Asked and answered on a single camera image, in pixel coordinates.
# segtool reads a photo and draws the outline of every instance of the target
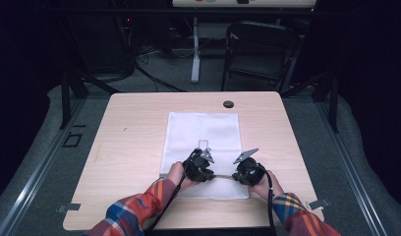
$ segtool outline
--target metal bracket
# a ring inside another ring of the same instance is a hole
[[[200,148],[202,150],[200,157],[202,157],[203,159],[205,159],[211,163],[215,163],[213,161],[212,155],[210,154],[211,149],[209,147],[207,147],[207,145],[208,145],[207,140],[199,140],[198,141],[198,148]]]
[[[59,213],[67,213],[68,210],[79,210],[80,207],[81,207],[80,204],[66,204],[65,206],[59,205],[56,211]]]
[[[237,164],[245,159],[247,159],[248,157],[250,157],[252,154],[256,153],[258,151],[258,148],[254,148],[251,150],[246,150],[241,152],[241,154],[234,160],[233,164]]]
[[[318,209],[318,208],[323,209],[324,207],[328,207],[330,205],[330,202],[328,199],[322,199],[322,200],[317,200],[317,201],[307,203],[307,204],[308,204],[308,207],[311,208],[311,210],[314,210],[314,209]]]

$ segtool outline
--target plaid sleeve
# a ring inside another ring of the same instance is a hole
[[[277,196],[273,201],[273,209],[291,236],[340,235],[316,215],[307,211],[299,198],[292,193]]]
[[[106,212],[106,218],[85,232],[83,236],[144,235],[143,223],[163,212],[175,188],[173,182],[168,179],[154,182],[144,194],[130,196],[110,206]]]

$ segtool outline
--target white paper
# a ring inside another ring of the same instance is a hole
[[[214,163],[210,163],[208,169],[216,175],[230,176],[235,172],[237,165],[233,162],[242,151],[238,114],[170,112],[160,175],[166,174],[176,161],[185,161],[199,147],[200,141],[202,146],[207,141],[207,147],[211,148]],[[247,186],[219,178],[197,184],[178,194],[178,198],[190,199],[229,200],[248,197]]]

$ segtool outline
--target hand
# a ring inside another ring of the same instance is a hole
[[[271,177],[271,184],[273,186],[273,198],[282,195],[284,191],[281,188],[276,176],[270,170],[267,170],[267,173]],[[268,188],[269,185],[267,175],[264,175],[262,176],[262,179],[259,181],[259,183],[252,187],[249,187],[249,190],[256,192],[262,199],[268,201]]]
[[[169,173],[167,174],[167,179],[171,180],[173,184],[177,186],[182,179],[183,170],[184,168],[182,162],[177,161],[173,163],[170,167]],[[188,188],[189,186],[196,185],[197,183],[198,182],[192,181],[188,177],[186,177],[185,180],[182,182],[182,187],[180,188],[180,191]]]

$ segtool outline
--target desk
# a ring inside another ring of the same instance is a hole
[[[235,106],[225,108],[225,100]],[[171,111],[238,113],[243,150],[259,148],[255,160],[273,171],[285,191],[296,193],[303,203],[316,200],[278,93],[116,93],[108,103],[72,198],[72,204],[81,207],[67,212],[65,229],[90,229],[104,218],[110,205],[144,192],[158,178]],[[320,209],[314,213],[323,220]],[[234,201],[176,199],[156,229],[262,226],[268,226],[266,202],[251,193],[246,200]]]
[[[180,8],[304,8],[311,9],[316,0],[250,0],[249,4],[238,4],[237,0],[173,0],[173,7]],[[201,58],[199,52],[198,18],[194,18],[194,64],[191,81],[200,80]]]

